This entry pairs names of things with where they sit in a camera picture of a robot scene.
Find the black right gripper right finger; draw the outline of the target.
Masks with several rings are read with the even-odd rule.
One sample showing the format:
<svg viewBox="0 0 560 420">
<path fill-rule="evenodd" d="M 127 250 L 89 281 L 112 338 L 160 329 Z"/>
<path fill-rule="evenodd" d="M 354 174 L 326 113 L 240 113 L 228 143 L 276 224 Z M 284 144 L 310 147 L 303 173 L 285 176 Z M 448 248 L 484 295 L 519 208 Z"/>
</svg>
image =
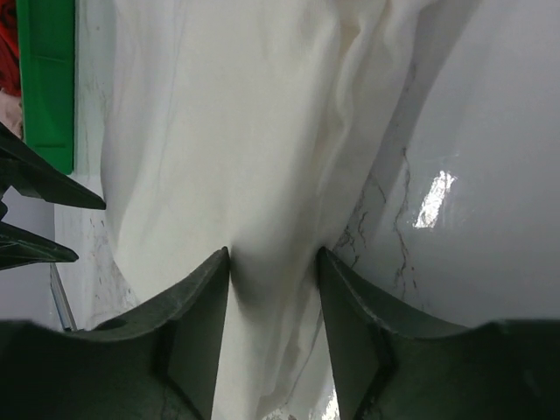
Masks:
<svg viewBox="0 0 560 420">
<path fill-rule="evenodd" d="M 466 328 L 403 303 L 325 248 L 316 262 L 341 418 L 485 418 L 481 356 Z"/>
</svg>

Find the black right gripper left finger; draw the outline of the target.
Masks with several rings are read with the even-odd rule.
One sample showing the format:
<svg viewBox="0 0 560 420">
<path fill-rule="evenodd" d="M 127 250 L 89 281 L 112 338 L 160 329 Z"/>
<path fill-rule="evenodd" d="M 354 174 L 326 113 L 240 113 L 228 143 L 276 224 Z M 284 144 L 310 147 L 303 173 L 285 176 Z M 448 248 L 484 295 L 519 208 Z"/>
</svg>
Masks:
<svg viewBox="0 0 560 420">
<path fill-rule="evenodd" d="M 229 265 L 228 249 L 220 248 L 185 279 L 95 328 L 113 342 L 152 336 L 152 372 L 197 419 L 212 416 Z"/>
</svg>

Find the white t shirt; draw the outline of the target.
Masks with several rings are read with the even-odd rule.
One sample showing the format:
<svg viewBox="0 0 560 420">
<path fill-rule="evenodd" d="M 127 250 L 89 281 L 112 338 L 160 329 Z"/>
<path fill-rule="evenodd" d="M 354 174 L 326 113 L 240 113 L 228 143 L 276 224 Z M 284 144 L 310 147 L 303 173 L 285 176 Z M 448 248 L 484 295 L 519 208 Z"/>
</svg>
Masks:
<svg viewBox="0 0 560 420">
<path fill-rule="evenodd" d="M 313 260 L 422 55 L 471 1 L 115 1 L 106 227 L 140 302 L 228 248 L 214 414 L 306 419 L 332 379 Z"/>
</svg>

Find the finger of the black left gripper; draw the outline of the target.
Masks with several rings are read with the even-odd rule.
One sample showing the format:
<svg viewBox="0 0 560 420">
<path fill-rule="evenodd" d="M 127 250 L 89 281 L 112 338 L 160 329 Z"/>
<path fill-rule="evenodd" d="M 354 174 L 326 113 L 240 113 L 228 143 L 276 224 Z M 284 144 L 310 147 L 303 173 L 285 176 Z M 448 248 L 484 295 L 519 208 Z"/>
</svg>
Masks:
<svg viewBox="0 0 560 420">
<path fill-rule="evenodd" d="M 1 223 L 1 270 L 34 263 L 73 263 L 78 259 L 79 256 L 70 248 Z"/>
<path fill-rule="evenodd" d="M 11 187 L 53 204 L 106 209 L 99 195 L 56 170 L 1 124 L 1 197 Z"/>
</svg>

